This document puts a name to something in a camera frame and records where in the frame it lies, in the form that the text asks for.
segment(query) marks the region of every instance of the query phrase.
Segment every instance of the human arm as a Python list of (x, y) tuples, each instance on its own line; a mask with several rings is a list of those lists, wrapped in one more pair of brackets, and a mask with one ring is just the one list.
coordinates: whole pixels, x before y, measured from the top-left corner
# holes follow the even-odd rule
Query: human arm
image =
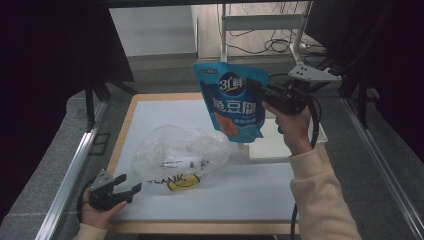
[(78, 235), (74, 240), (101, 240), (104, 239), (107, 232), (109, 221), (112, 217), (121, 211), (127, 202), (121, 202), (109, 211), (99, 211), (89, 204), (90, 191), (85, 190), (83, 195), (83, 205), (81, 207), (81, 223)]
[(308, 107), (299, 115), (286, 116), (267, 103), (264, 106), (277, 116), (276, 123), (292, 152), (289, 160), (294, 179), (290, 186), (299, 211), (302, 240), (361, 239), (325, 149), (315, 150), (309, 143)]

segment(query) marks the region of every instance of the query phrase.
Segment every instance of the aluminum rail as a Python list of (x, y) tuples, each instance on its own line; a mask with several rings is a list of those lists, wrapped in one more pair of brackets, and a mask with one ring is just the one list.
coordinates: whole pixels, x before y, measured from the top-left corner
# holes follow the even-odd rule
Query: aluminum rail
[(56, 230), (57, 224), (59, 223), (60, 217), (62, 216), (63, 209), (65, 208), (69, 196), (71, 195), (72, 189), (75, 185), (75, 181), (78, 178), (79, 173), (84, 165), (85, 159), (87, 158), (91, 144), (94, 140), (94, 136), (100, 125), (100, 121), (103, 117), (104, 110), (107, 106), (106, 102), (100, 102), (97, 106), (95, 119), (96, 124), (89, 133), (85, 133), (82, 140), (75, 152), (71, 164), (69, 165), (68, 171), (60, 184), (59, 190), (53, 199), (52, 205), (47, 212), (44, 222), (38, 231), (37, 240), (51, 239), (54, 231)]
[(403, 216), (405, 217), (406, 222), (411, 228), (412, 233), (417, 240), (424, 239), (424, 225), (423, 221), (416, 210), (415, 206), (409, 199), (408, 195), (403, 190), (396, 176), (390, 169), (389, 164), (387, 163), (384, 155), (381, 153), (377, 144), (374, 141), (371, 133), (368, 129), (365, 129), (362, 124), (359, 122), (356, 117), (356, 109), (353, 106), (352, 102), (346, 98), (341, 99), (342, 103), (345, 105), (346, 110), (353, 122), (353, 125), (358, 130), (358, 133), (362, 140), (364, 141), (368, 152), (371, 155), (372, 160), (374, 161), (375, 166), (377, 167), (380, 175), (382, 176), (384, 182), (386, 183), (387, 188), (399, 209), (401, 210)]

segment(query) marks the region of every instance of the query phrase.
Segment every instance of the beige sleeve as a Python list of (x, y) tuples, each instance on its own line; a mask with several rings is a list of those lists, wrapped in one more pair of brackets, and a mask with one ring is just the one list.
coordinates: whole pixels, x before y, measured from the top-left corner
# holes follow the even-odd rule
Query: beige sleeve
[(361, 239), (323, 149), (290, 157), (302, 240)]
[(80, 224), (80, 230), (74, 240), (103, 240), (107, 230), (95, 228), (84, 223)]

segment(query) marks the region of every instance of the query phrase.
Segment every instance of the white wall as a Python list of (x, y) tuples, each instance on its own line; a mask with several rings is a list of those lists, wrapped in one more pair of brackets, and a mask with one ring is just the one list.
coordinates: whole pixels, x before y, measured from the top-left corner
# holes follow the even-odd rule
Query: white wall
[(110, 9), (127, 56), (195, 53), (191, 6)]

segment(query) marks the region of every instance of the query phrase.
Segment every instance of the fabric cuff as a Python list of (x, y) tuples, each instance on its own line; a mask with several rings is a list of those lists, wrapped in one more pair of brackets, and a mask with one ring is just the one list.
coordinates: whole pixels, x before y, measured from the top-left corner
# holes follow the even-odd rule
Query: fabric cuff
[(106, 233), (106, 229), (95, 228), (90, 225), (80, 223), (80, 231), (77, 239), (103, 240)]
[(308, 178), (325, 171), (325, 166), (316, 149), (289, 157), (294, 178)]

